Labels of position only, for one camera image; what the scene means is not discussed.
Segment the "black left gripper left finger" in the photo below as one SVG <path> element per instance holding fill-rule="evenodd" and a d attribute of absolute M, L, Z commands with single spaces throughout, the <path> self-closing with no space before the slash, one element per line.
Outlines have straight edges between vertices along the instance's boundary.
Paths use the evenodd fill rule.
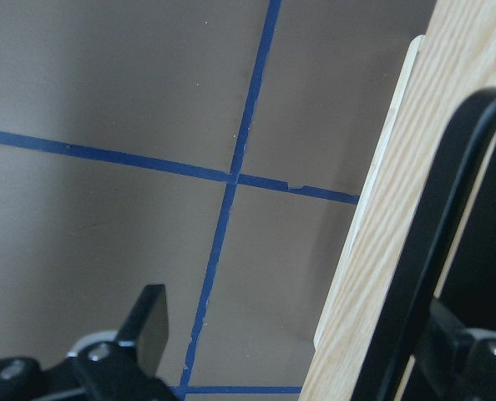
<path fill-rule="evenodd" d="M 164 284 L 146 285 L 114 342 L 147 376 L 156 375 L 169 338 L 169 315 Z"/>

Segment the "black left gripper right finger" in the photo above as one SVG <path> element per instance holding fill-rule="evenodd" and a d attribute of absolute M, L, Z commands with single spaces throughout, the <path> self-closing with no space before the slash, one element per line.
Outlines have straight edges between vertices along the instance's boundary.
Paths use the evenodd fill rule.
<path fill-rule="evenodd" d="M 416 379 L 426 400 L 480 400 L 478 339 L 440 301 L 433 301 L 414 351 Z"/>

